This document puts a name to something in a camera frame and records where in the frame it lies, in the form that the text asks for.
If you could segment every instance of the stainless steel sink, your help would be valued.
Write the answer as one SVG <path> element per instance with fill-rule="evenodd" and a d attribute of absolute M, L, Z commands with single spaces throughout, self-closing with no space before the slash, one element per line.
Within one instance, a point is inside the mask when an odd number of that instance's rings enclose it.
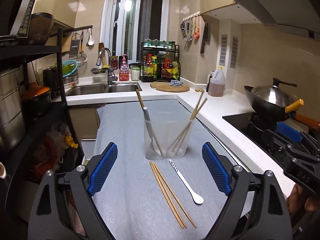
<path fill-rule="evenodd" d="M 130 83 L 116 83 L 108 87 L 106 84 L 99 85 L 86 85 L 78 86 L 71 89 L 66 93 L 66 96 L 81 96 L 81 95 L 92 95 L 92 94 L 103 94 L 103 93 L 117 93 L 117 92 L 134 92 L 138 89 L 142 91 L 140 85 L 135 82 Z"/>
<path fill-rule="evenodd" d="M 109 87 L 109 93 L 142 91 L 138 83 L 115 84 Z"/>

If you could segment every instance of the blue gripper pad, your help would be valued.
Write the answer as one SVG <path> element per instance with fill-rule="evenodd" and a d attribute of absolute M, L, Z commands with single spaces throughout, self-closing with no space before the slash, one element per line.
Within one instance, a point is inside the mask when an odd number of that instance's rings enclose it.
<path fill-rule="evenodd" d="M 207 142 L 202 146 L 202 158 L 207 165 L 218 190 L 229 196 L 232 191 L 230 186 L 232 163 L 226 156 L 218 155 L 212 145 Z"/>
<path fill-rule="evenodd" d="M 294 143 L 300 143 L 302 141 L 302 137 L 298 131 L 282 122 L 278 123 L 277 132 L 283 134 L 284 136 L 292 140 Z"/>
<path fill-rule="evenodd" d="M 105 152 L 100 155 L 94 156 L 91 158 L 87 166 L 91 161 L 94 163 L 94 158 L 101 158 L 93 172 L 90 174 L 90 182 L 88 187 L 88 193 L 91 196 L 94 196 L 97 192 L 102 189 L 104 182 L 106 181 L 113 164 L 115 163 L 118 157 L 118 148 L 115 143 L 110 143 L 106 148 Z"/>

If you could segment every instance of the wall vent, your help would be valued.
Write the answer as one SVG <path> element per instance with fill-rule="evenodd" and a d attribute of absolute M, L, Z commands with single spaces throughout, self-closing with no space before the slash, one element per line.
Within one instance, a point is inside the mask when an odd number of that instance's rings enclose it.
<path fill-rule="evenodd" d="M 220 51 L 220 60 L 219 65 L 226 65 L 226 56 L 227 56 L 227 44 L 228 44 L 228 35 L 224 34 L 221 36 L 221 51 Z"/>
<path fill-rule="evenodd" d="M 236 68 L 237 54 L 238 54 L 238 38 L 233 36 L 232 37 L 230 68 Z"/>

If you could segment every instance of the white jar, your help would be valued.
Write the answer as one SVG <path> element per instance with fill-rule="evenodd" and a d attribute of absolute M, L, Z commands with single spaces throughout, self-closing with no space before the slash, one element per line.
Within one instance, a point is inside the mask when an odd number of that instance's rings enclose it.
<path fill-rule="evenodd" d="M 139 67 L 132 67 L 131 68 L 131 80 L 132 81 L 139 81 L 140 80 L 140 68 Z"/>

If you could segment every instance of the metal screw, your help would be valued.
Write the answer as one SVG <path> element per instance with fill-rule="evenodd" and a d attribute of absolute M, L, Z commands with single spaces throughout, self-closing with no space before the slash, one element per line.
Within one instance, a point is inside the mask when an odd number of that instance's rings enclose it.
<path fill-rule="evenodd" d="M 273 176 L 273 172 L 272 171 L 266 171 L 266 174 L 268 177 L 272 177 Z"/>
<path fill-rule="evenodd" d="M 53 170 L 47 170 L 45 174 L 50 177 L 53 174 Z"/>
<path fill-rule="evenodd" d="M 235 171 L 241 172 L 241 171 L 243 171 L 243 168 L 241 166 L 239 166 L 239 165 L 236 165 L 235 166 Z"/>
<path fill-rule="evenodd" d="M 84 166 L 84 165 L 79 165 L 79 166 L 77 167 L 77 171 L 84 171 L 84 169 L 85 169 L 85 166 Z"/>

